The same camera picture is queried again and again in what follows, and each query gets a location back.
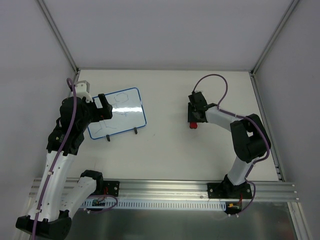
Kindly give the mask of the red whiteboard eraser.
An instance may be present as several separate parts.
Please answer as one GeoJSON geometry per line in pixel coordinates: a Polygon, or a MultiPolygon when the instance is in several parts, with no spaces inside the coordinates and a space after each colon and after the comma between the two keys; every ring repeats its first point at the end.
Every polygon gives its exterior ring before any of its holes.
{"type": "Polygon", "coordinates": [[[190,122],[189,123],[189,128],[190,129],[197,129],[198,128],[198,124],[196,122],[190,122]]]}

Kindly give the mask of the blue framed whiteboard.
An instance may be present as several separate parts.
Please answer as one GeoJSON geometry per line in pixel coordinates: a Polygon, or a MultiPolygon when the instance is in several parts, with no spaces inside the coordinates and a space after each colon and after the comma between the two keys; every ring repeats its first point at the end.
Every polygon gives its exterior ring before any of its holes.
{"type": "Polygon", "coordinates": [[[105,98],[112,105],[112,118],[90,123],[88,133],[91,139],[98,140],[128,131],[136,131],[147,125],[138,88],[131,87],[106,93],[105,98]]]}

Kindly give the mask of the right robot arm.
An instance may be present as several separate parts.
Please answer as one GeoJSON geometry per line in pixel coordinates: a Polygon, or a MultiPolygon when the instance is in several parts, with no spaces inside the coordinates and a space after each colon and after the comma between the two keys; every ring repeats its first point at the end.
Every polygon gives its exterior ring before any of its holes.
{"type": "Polygon", "coordinates": [[[198,123],[217,125],[231,133],[236,158],[231,170],[213,190],[221,198],[237,198],[246,191],[246,178],[254,161],[262,160],[270,153],[271,142],[257,114],[237,115],[220,108],[215,103],[208,104],[201,92],[193,91],[187,105],[187,122],[190,129],[198,123]]]}

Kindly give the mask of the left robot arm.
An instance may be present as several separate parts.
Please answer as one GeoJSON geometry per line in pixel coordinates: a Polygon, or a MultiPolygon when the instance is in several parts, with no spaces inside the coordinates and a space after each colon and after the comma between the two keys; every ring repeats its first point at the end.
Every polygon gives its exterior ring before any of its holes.
{"type": "Polygon", "coordinates": [[[66,199],[62,199],[68,172],[84,141],[84,131],[89,124],[110,120],[113,116],[113,107],[106,96],[99,94],[98,99],[100,108],[84,96],[75,95],[62,101],[60,116],[48,137],[46,167],[34,205],[26,215],[17,218],[17,229],[32,237],[64,240],[83,202],[90,195],[103,194],[103,174],[85,170],[66,199]]]}

